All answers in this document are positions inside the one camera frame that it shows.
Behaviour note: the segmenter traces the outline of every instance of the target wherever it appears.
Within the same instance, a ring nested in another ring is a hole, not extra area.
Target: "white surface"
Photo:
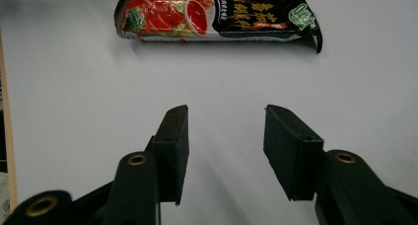
[[[77,198],[189,106],[182,204],[164,224],[314,224],[262,152],[264,108],[291,109],[325,150],[361,155],[418,196],[416,0],[307,0],[324,36],[305,43],[140,43],[119,38],[117,0],[0,0],[19,200]]]

